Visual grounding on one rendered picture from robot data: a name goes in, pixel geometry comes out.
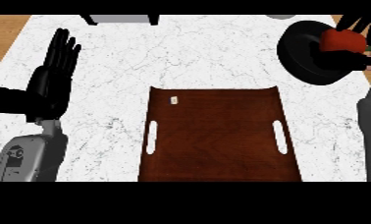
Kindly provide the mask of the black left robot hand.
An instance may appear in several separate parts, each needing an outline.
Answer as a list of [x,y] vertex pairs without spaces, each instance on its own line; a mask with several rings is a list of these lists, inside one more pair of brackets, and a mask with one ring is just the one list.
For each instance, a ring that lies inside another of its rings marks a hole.
[[0,113],[23,114],[26,122],[57,120],[70,94],[71,74],[80,45],[66,28],[54,32],[44,63],[35,68],[24,90],[0,87]]

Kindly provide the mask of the brown wooden tray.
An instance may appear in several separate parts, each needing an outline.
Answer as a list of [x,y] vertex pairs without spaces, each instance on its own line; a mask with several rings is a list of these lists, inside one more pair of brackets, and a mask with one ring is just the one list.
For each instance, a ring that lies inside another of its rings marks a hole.
[[294,150],[278,151],[272,124],[285,122],[275,86],[148,91],[154,152],[139,158],[141,182],[298,182]]

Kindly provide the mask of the black pot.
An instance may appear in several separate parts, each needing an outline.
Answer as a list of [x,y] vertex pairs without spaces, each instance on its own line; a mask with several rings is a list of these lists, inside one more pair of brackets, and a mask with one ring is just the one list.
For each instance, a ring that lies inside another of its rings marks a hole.
[[[283,69],[307,84],[332,84],[351,71],[364,71],[371,67],[371,57],[363,52],[320,52],[320,35],[329,28],[332,28],[329,25],[316,21],[294,22],[276,43],[276,56]],[[367,46],[371,32],[364,39]]]

